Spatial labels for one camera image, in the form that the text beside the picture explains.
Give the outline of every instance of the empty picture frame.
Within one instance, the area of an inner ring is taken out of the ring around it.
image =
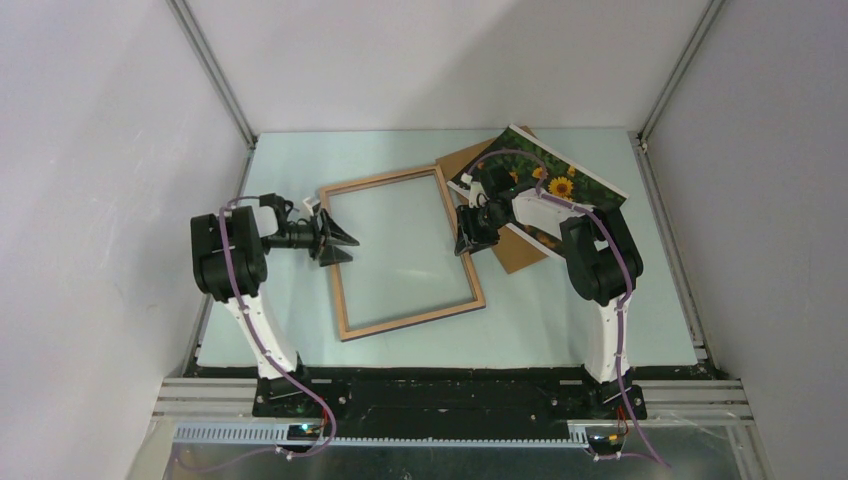
[[[330,267],[342,341],[486,306],[468,254],[454,256],[456,217],[441,169],[418,167],[319,190],[359,240]]]

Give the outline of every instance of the sunflower picture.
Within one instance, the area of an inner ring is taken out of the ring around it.
[[[549,192],[566,200],[571,200],[572,190],[574,190],[574,182],[565,177],[557,177],[548,184]]]
[[[612,203],[615,206],[620,206],[626,200],[623,194],[614,188],[610,188],[600,179],[586,174],[580,167],[573,165],[571,160],[544,147],[533,137],[524,134],[524,132],[514,125],[507,128],[474,161],[483,155],[497,150],[520,150],[532,153],[545,164],[545,168],[543,169],[535,159],[514,153],[504,153],[489,157],[483,162],[478,163],[477,171],[493,167],[505,167],[510,177],[518,185],[535,185],[539,180],[544,178],[541,187],[546,192],[550,192],[551,195],[556,195],[568,201],[585,205]],[[460,173],[451,178],[448,181],[448,185],[458,191],[462,191],[459,188],[460,177],[462,177],[464,172],[468,171],[472,163],[473,161],[468,163]],[[472,176],[478,177],[478,175],[478,173],[473,173]],[[518,222],[513,222],[513,224],[527,235],[533,237],[546,249],[557,255],[565,256],[565,249],[562,242],[556,237],[550,236],[531,225],[522,225]]]

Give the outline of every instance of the glass pane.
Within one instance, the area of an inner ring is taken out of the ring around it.
[[[724,427],[648,428],[657,451],[672,469],[644,459],[595,463],[581,449],[460,447],[330,447],[321,454],[287,461],[285,455],[259,453],[204,480],[229,479],[477,479],[564,478],[733,480],[740,478]],[[181,444],[182,460],[195,467],[222,465],[256,450],[256,445]],[[625,451],[645,453],[639,436],[628,436]],[[197,478],[180,467],[172,480]]]
[[[435,176],[332,195],[329,204],[360,242],[341,265],[351,330],[473,300]]]

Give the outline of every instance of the sunflower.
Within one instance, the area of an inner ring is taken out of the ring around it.
[[[560,198],[571,199],[571,191],[574,189],[574,183],[565,178],[557,177],[551,180],[548,185],[548,191]]]

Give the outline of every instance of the light blue table surface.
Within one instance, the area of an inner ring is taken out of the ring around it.
[[[430,165],[440,156],[500,132],[265,133],[259,137],[245,194],[276,192],[298,203],[314,196],[321,186]],[[696,363],[627,132],[534,132],[551,148],[630,195],[622,209],[645,264],[630,307],[630,363]],[[344,218],[336,220],[345,227]],[[375,221],[373,228],[391,228],[392,223]],[[356,255],[356,248],[349,251]],[[409,248],[409,252],[414,255],[416,249]],[[486,308],[345,343],[338,339],[329,270],[318,268],[305,251],[275,250],[268,255],[269,274],[263,295],[270,300],[282,331],[308,365],[521,368],[583,363],[590,304],[573,291],[564,263],[547,258],[507,275],[491,251],[472,258]],[[221,305],[213,306],[201,345],[201,366],[255,365],[238,325]]]

